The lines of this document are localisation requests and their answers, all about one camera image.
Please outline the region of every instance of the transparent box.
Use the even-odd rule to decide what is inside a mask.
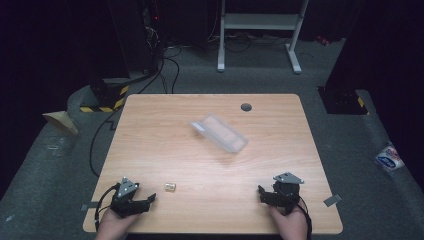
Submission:
[[[230,153],[240,152],[248,142],[242,134],[212,113],[202,121],[192,122],[191,125],[218,147]]]

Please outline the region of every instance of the cardboard piece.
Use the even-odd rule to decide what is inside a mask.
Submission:
[[[53,126],[68,134],[77,135],[78,129],[65,111],[43,113],[43,117]]]

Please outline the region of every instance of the table top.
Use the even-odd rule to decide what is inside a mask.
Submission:
[[[250,111],[241,105],[248,103]],[[248,139],[228,153],[199,134],[191,122],[209,113]],[[272,192],[274,176],[291,172],[305,181],[300,196],[313,233],[343,229],[298,96],[294,94],[145,94],[128,97],[92,197],[125,176],[139,182],[134,200],[153,193],[150,211],[129,229],[138,233],[275,234],[258,185]],[[166,183],[176,190],[165,191]],[[113,193],[103,201],[110,203]],[[95,232],[94,209],[83,228]]]

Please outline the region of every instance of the black round hole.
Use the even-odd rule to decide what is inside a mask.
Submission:
[[[252,105],[250,105],[249,103],[243,103],[241,105],[241,110],[248,112],[248,111],[252,110]]]

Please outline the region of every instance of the dark background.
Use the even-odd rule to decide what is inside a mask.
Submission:
[[[0,36],[3,40],[0,46],[2,196],[46,123],[41,114],[66,110],[69,96],[90,82],[69,48],[70,30],[67,28],[69,20],[66,16],[72,16],[72,12],[78,8],[86,9],[80,18],[74,19],[74,24],[84,27],[94,22],[92,26],[109,29],[90,33],[93,36],[105,34],[109,36],[102,38],[105,42],[116,44],[113,22],[105,1],[70,2],[44,0],[0,3]],[[175,2],[175,6],[182,6],[185,1],[171,1],[169,6]],[[192,27],[201,24],[210,28],[209,21],[216,14],[216,9],[211,7],[214,2],[191,2],[199,2],[199,7],[209,6],[203,10],[208,14],[203,20],[208,22],[196,21],[192,19],[195,15],[191,15],[189,22],[194,24]],[[252,11],[251,6],[264,12],[281,10],[275,7],[280,6],[281,1],[261,1],[266,3],[261,5],[251,2],[257,3],[253,0],[227,1],[228,10],[249,12]],[[299,1],[287,2],[290,11],[298,7]],[[422,186],[423,181],[419,175],[423,172],[420,161],[421,148],[424,146],[424,119],[421,113],[424,102],[421,94],[424,39],[421,34],[423,20],[419,16],[423,9],[418,5],[419,1],[415,0],[377,0],[365,1],[360,10],[363,2],[310,0],[300,39],[314,41],[317,36],[323,36],[331,42],[348,38],[327,85],[341,89],[363,88],[371,93],[390,138]],[[100,59],[103,60],[97,60],[96,63],[107,61],[104,57]]]

